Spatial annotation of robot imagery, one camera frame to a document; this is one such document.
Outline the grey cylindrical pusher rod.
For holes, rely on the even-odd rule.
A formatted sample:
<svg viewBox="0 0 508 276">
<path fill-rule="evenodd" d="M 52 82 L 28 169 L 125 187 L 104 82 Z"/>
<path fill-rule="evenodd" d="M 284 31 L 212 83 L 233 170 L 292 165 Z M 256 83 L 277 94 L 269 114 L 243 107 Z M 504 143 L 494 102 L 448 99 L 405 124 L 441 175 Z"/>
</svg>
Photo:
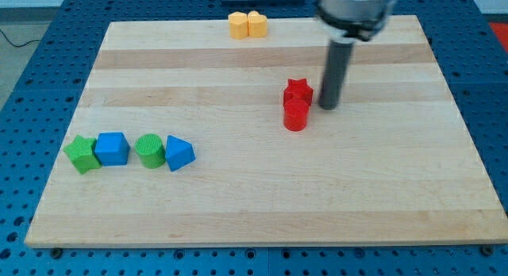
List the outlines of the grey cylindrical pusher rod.
<svg viewBox="0 0 508 276">
<path fill-rule="evenodd" d="M 334 40 L 329 42 L 318 99 L 318 104 L 322 109 L 332 110 L 338 106 L 352 49 L 352 43 L 344 44 Z"/>
</svg>

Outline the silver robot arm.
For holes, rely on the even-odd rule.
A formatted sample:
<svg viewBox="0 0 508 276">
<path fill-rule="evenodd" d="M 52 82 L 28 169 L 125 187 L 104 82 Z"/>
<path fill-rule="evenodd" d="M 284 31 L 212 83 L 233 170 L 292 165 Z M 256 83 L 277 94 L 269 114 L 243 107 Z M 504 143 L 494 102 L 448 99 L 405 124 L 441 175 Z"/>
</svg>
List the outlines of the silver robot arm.
<svg viewBox="0 0 508 276">
<path fill-rule="evenodd" d="M 335 109 L 341 98 L 354 44 L 368 42 L 386 25 L 395 0 L 319 0 L 317 18 L 329 33 L 318 104 Z"/>
</svg>

